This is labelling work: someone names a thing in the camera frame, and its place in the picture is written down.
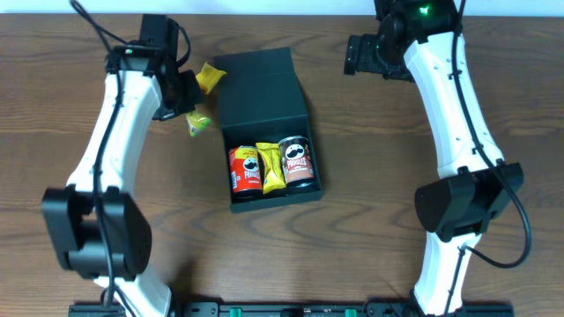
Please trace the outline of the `green yellow snack packet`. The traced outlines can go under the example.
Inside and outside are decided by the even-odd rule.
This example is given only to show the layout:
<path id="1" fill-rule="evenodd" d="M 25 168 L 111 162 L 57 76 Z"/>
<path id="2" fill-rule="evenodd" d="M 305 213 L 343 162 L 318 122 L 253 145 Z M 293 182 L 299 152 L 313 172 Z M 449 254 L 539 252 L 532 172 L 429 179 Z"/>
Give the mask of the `green yellow snack packet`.
<path id="1" fill-rule="evenodd" d="M 185 114 L 186 121 L 189 126 L 189 134 L 194 137 L 200 132 L 206 129 L 212 122 L 212 120 L 206 115 L 194 110 Z"/>

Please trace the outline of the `small yellow snack packet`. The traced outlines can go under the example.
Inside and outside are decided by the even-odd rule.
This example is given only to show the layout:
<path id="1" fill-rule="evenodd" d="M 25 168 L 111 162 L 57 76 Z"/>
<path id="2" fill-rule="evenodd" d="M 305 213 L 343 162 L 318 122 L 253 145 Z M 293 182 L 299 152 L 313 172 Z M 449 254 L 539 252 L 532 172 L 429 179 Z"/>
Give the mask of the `small yellow snack packet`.
<path id="1" fill-rule="evenodd" d="M 226 75 L 223 70 L 218 70 L 209 63 L 204 63 L 202 69 L 196 74 L 199 87 L 205 94 L 210 94 L 216 84 Z"/>

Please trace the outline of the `black gift box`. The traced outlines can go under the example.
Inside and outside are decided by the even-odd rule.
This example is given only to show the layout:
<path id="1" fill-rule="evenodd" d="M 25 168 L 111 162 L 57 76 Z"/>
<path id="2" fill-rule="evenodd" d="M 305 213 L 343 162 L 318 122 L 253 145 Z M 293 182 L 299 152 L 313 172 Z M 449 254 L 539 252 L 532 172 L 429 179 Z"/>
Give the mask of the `black gift box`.
<path id="1" fill-rule="evenodd" d="M 219 81 L 219 126 L 224 152 L 240 145 L 278 143 L 290 136 L 308 140 L 314 179 L 308 185 L 243 198 L 232 193 L 230 210 L 242 213 L 319 200 L 323 196 L 309 124 L 308 105 L 289 48 L 274 48 L 213 58 L 226 72 Z"/>

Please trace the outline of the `long yellow snack packet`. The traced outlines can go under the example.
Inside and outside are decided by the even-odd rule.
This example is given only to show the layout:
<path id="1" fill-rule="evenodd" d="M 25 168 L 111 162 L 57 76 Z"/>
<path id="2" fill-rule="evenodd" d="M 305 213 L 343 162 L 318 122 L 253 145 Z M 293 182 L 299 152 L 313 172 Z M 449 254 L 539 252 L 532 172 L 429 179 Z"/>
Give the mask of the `long yellow snack packet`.
<path id="1" fill-rule="evenodd" d="M 263 161 L 263 194 L 286 187 L 285 177 L 281 168 L 281 158 L 278 144 L 256 143 L 256 148 Z"/>

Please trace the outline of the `dark Pringles can red lid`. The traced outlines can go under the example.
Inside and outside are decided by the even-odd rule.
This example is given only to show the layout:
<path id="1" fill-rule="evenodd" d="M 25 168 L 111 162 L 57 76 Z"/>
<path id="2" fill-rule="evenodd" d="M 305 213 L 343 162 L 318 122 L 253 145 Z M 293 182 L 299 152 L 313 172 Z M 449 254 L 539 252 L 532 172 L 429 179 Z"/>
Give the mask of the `dark Pringles can red lid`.
<path id="1" fill-rule="evenodd" d="M 289 188 L 303 188 L 315 180 L 309 140 L 304 136 L 289 136 L 278 142 L 281 167 Z"/>

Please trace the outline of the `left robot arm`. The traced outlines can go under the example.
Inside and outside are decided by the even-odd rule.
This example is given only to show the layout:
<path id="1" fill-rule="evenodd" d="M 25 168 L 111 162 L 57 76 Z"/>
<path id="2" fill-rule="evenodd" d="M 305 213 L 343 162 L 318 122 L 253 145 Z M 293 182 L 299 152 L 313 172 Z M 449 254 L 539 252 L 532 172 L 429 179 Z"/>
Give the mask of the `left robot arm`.
<path id="1" fill-rule="evenodd" d="M 180 72 L 173 48 L 117 46 L 106 63 L 104 100 L 85 154 L 41 209 L 59 265 L 94 281 L 122 316 L 171 316 L 171 289 L 149 263 L 152 231 L 134 201 L 137 165 L 153 120 L 203 101 L 195 74 Z"/>

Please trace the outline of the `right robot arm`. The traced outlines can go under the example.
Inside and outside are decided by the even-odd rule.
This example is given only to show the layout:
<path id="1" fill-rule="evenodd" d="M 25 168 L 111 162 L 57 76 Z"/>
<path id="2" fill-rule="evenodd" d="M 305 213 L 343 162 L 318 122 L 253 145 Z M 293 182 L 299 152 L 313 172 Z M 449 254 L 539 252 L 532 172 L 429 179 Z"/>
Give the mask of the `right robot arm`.
<path id="1" fill-rule="evenodd" d="M 375 0 L 379 29 L 351 36 L 344 72 L 413 82 L 434 138 L 437 181 L 414 204 L 426 232 L 419 279 L 405 300 L 369 300 L 366 316 L 510 316 L 499 303 L 464 303 L 462 288 L 477 244 L 509 203 L 523 169 L 507 163 L 490 135 L 466 64 L 464 2 Z"/>

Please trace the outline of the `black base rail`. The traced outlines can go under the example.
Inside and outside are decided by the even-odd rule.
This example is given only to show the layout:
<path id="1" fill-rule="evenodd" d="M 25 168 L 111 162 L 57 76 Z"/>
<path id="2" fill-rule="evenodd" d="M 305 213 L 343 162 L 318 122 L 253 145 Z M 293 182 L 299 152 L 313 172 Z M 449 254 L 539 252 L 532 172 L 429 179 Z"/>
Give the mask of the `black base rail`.
<path id="1" fill-rule="evenodd" d="M 121 305 L 113 305 L 103 311 L 98 305 L 75 304 L 69 306 L 69 317 L 126 316 L 128 311 Z M 391 317 L 435 316 L 424 315 L 415 306 L 401 302 L 376 301 L 365 305 L 246 305 L 193 302 L 168 316 L 184 317 Z M 514 310 L 504 304 L 466 304 L 447 316 L 512 317 Z"/>

